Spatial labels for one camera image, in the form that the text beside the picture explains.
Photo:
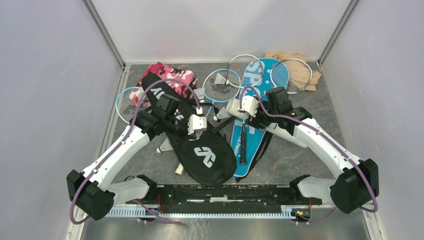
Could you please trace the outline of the white feather shuttlecock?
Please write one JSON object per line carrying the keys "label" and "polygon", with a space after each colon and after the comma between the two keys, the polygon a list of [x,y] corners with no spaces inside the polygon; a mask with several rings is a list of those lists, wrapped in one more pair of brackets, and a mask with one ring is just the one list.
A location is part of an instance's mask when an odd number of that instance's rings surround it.
{"label": "white feather shuttlecock", "polygon": [[163,153],[163,152],[167,152],[167,151],[173,151],[174,148],[169,140],[169,138],[166,138],[164,140],[164,142],[156,148],[156,152],[157,153]]}
{"label": "white feather shuttlecock", "polygon": [[229,117],[230,117],[230,114],[226,111],[226,108],[225,107],[222,107],[218,111],[218,113],[214,114],[213,120],[216,121],[216,122],[218,122],[219,120],[227,119]]}
{"label": "white feather shuttlecock", "polygon": [[197,96],[200,103],[205,102],[205,89],[203,87],[194,89],[194,93]]}
{"label": "white feather shuttlecock", "polygon": [[229,85],[229,81],[225,78],[225,76],[221,75],[219,72],[216,73],[215,79],[213,81],[215,85]]}

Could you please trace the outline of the black Crossway racket bag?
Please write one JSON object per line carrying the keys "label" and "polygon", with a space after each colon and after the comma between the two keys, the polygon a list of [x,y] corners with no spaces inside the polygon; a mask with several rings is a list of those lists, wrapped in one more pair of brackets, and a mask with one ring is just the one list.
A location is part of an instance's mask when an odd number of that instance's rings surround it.
{"label": "black Crossway racket bag", "polygon": [[[152,104],[156,104],[163,94],[180,101],[175,114],[181,122],[187,123],[190,115],[196,113],[195,100],[180,96],[167,82],[158,83],[146,96]],[[196,139],[172,132],[167,132],[166,136],[184,170],[199,184],[218,186],[234,175],[237,166],[235,154],[226,138],[213,131],[211,123]]]}

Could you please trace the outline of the white shuttlecock tube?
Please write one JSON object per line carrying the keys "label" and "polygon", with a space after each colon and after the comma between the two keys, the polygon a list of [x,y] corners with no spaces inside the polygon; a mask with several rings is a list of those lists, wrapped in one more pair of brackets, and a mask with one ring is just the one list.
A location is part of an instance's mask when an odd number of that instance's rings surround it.
{"label": "white shuttlecock tube", "polygon": [[[262,102],[259,101],[257,112],[264,111],[262,109],[262,107],[261,107],[261,103]],[[238,110],[238,107],[239,107],[239,100],[236,99],[236,98],[234,98],[234,99],[231,99],[228,102],[228,104],[227,104],[227,106],[225,108],[226,108],[226,111],[230,115],[235,116],[236,118],[239,118],[239,119],[244,120],[247,125],[249,125],[250,127],[252,127],[252,116],[250,116],[247,112],[240,112]],[[275,123],[272,123],[269,127],[267,127],[265,129],[265,131],[267,131],[267,132],[269,132],[269,133],[271,133],[273,135],[276,135],[276,136],[278,136],[278,137],[280,137],[280,138],[282,138],[282,139],[284,139],[286,141],[289,141],[289,142],[291,142],[291,143],[293,143],[293,144],[295,144],[297,146],[300,146],[302,148],[306,148],[307,147],[307,145],[305,143],[303,143],[302,141],[300,141],[299,139],[297,139],[296,137],[294,137],[293,135],[291,135],[286,129],[281,128],[278,125],[278,123],[276,123],[276,122]]]}

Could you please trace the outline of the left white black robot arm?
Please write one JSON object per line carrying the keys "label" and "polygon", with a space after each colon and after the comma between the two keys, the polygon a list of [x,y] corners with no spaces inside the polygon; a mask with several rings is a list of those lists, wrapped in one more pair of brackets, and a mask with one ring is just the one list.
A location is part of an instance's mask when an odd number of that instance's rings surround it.
{"label": "left white black robot arm", "polygon": [[129,201],[142,200],[153,203],[157,198],[157,184],[146,176],[136,176],[127,181],[113,183],[118,172],[128,161],[156,136],[163,133],[188,137],[194,134],[191,127],[174,116],[180,100],[165,94],[158,102],[142,108],[147,100],[139,96],[136,103],[116,99],[116,111],[123,114],[129,107],[134,111],[125,118],[128,125],[118,139],[92,164],[82,171],[72,170],[66,177],[71,201],[69,218],[79,225],[89,218],[100,220],[110,210]]}

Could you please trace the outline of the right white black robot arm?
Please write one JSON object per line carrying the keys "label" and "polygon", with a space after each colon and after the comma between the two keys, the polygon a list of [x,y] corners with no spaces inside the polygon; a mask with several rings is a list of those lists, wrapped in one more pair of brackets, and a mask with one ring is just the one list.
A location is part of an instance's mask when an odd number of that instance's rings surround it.
{"label": "right white black robot arm", "polygon": [[356,209],[376,213],[379,209],[379,169],[371,158],[361,159],[334,140],[303,107],[293,107],[282,87],[267,91],[267,101],[258,95],[243,96],[239,110],[247,122],[295,145],[310,149],[327,166],[334,179],[301,177],[289,189],[289,199],[302,204],[308,198],[335,205],[343,213]]}

